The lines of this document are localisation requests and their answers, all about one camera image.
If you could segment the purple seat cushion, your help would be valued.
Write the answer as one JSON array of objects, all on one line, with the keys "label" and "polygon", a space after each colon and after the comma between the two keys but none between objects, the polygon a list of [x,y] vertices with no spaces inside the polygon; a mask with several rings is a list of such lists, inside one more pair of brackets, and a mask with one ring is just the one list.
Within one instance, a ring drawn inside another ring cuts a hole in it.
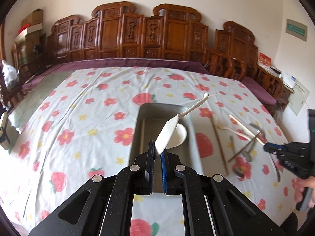
[{"label": "purple seat cushion", "polygon": [[276,105],[276,99],[261,87],[254,79],[245,77],[242,83],[257,97],[262,104]]}]

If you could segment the stacked cardboard boxes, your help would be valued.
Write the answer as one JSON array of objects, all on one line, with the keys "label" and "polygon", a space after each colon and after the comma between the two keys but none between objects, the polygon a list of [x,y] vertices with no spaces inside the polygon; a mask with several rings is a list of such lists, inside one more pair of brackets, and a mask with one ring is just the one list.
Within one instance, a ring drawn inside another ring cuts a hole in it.
[{"label": "stacked cardboard boxes", "polygon": [[37,9],[26,16],[21,22],[21,27],[14,42],[20,43],[27,35],[41,30],[43,27],[43,14],[43,10]]}]

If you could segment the dark brown wooden chopstick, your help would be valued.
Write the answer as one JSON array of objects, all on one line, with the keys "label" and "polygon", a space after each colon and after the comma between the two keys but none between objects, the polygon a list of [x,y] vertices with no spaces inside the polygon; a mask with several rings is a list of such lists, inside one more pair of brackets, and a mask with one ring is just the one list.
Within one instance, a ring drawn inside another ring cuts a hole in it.
[{"label": "dark brown wooden chopstick", "polygon": [[229,175],[229,170],[228,170],[228,167],[227,167],[225,154],[224,154],[224,151],[223,151],[223,148],[222,148],[222,145],[221,145],[221,140],[220,140],[220,137],[219,137],[219,134],[218,134],[217,127],[215,125],[213,116],[211,117],[210,120],[211,120],[211,123],[212,123],[212,127],[213,127],[213,130],[214,130],[214,133],[215,133],[215,137],[216,137],[217,143],[218,143],[218,147],[219,147],[219,150],[220,150],[220,154],[221,154],[220,156],[221,156],[222,161],[223,161],[225,173],[228,176]]}]

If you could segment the carved wooden bench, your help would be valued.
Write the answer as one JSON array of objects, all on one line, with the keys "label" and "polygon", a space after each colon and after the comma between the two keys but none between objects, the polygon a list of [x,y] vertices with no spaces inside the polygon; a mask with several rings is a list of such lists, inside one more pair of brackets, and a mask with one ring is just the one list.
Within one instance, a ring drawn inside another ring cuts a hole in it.
[{"label": "carved wooden bench", "polygon": [[102,4],[83,21],[73,14],[56,21],[47,38],[54,64],[106,58],[147,58],[205,63],[208,26],[201,14],[163,3],[146,17],[128,2]]}]

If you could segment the cream plastic spoon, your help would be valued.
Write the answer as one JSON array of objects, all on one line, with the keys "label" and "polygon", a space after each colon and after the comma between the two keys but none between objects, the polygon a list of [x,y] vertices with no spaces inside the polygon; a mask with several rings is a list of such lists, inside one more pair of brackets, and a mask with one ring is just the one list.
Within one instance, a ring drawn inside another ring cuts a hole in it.
[{"label": "cream plastic spoon", "polygon": [[173,133],[168,145],[167,149],[172,149],[177,146],[180,146],[181,144],[184,143],[187,137],[187,130],[184,125],[182,124],[177,124],[177,127],[175,129],[175,132]]}]

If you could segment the light wooden chopstick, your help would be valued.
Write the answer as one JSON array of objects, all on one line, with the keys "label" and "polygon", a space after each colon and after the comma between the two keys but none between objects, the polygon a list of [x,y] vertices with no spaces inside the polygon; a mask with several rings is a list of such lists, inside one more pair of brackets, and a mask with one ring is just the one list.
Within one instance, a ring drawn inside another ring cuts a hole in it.
[{"label": "light wooden chopstick", "polygon": [[240,120],[236,119],[235,116],[233,116],[233,115],[230,114],[229,117],[230,117],[231,119],[235,120],[235,121],[238,123],[238,125],[239,125],[248,135],[250,135],[250,136],[252,136],[252,137],[255,136],[255,134],[252,133],[242,122],[240,122]]}]

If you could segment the floral strawberry tablecloth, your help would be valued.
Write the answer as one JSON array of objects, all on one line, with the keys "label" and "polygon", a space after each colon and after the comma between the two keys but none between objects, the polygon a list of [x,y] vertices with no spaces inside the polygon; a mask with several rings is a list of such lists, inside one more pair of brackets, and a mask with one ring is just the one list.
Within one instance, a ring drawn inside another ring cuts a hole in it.
[{"label": "floral strawberry tablecloth", "polygon": [[269,142],[286,138],[267,109],[236,80],[176,69],[95,67],[47,76],[10,114],[10,151],[1,151],[1,207],[22,235],[95,175],[134,162],[164,123],[201,99],[182,123],[173,151],[198,173],[225,175],[281,224],[295,208],[294,176],[250,144],[246,128]]}]

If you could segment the cream plastic fork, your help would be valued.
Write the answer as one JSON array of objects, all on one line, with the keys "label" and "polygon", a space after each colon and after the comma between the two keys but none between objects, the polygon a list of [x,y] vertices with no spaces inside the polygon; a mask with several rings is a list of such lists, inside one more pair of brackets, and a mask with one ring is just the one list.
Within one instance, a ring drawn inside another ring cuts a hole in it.
[{"label": "cream plastic fork", "polygon": [[251,138],[248,135],[246,135],[244,133],[241,133],[241,132],[238,132],[238,131],[236,131],[234,129],[231,129],[229,127],[225,127],[225,126],[221,125],[220,122],[216,118],[214,118],[214,123],[215,123],[215,126],[218,127],[221,130],[230,131],[230,132],[236,134],[237,136],[239,136],[241,138],[244,138],[246,140],[251,140]]}]

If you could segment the metal rectangular utensil tray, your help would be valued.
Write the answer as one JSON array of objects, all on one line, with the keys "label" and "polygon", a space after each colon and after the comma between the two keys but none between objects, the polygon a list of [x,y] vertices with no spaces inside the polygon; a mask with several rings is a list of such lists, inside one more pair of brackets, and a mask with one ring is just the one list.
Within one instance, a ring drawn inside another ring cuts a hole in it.
[{"label": "metal rectangular utensil tray", "polygon": [[[185,112],[192,105],[192,103],[186,105],[145,103],[141,105],[134,129],[129,165],[134,164],[138,155],[148,151],[150,141],[160,139],[159,135],[168,120]],[[179,132],[173,134],[175,139],[169,141],[167,151],[178,155],[181,164],[202,174],[203,167],[197,147],[192,113],[179,120],[177,129]]]}]

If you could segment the red paper card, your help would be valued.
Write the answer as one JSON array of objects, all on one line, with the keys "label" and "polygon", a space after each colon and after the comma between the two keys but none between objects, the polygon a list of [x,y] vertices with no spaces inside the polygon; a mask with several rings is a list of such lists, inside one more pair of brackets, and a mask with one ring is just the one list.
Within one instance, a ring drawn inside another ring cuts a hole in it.
[{"label": "red paper card", "polygon": [[263,65],[263,66],[266,66],[266,67],[271,67],[271,62],[272,62],[272,59],[265,55],[264,53],[260,52],[259,55],[258,55],[258,63],[260,65]]}]

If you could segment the cream wide-handled spoon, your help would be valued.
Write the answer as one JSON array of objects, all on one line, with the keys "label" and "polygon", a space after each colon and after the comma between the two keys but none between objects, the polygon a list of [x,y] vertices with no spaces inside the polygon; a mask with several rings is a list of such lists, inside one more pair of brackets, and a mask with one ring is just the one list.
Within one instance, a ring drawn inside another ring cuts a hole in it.
[{"label": "cream wide-handled spoon", "polygon": [[176,114],[174,117],[169,119],[164,124],[164,127],[162,128],[162,130],[160,131],[160,134],[157,136],[157,139],[154,142],[155,144],[154,160],[157,160],[158,157],[162,154],[162,152],[167,147],[173,133],[175,132],[175,129],[177,127],[179,120],[185,117],[186,115],[188,115],[194,109],[204,104],[205,101],[207,101],[208,97],[209,97],[209,94],[205,93],[201,100],[199,100],[197,103],[192,105],[190,108],[186,109],[184,112]]}]

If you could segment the white plastic bag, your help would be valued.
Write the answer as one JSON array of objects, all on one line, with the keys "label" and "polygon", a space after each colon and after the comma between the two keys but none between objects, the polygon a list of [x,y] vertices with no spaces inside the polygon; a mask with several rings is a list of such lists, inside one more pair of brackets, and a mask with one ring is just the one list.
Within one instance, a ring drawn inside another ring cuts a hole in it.
[{"label": "white plastic bag", "polygon": [[7,90],[11,92],[20,84],[17,70],[5,60],[2,60],[2,66],[5,86]]}]

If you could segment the green wall sign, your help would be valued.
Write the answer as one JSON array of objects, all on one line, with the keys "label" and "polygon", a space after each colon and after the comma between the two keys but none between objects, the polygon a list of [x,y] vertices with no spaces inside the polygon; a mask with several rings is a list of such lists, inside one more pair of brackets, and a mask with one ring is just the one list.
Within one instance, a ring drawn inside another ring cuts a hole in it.
[{"label": "green wall sign", "polygon": [[286,33],[297,37],[300,40],[307,41],[308,27],[300,22],[287,19]]}]

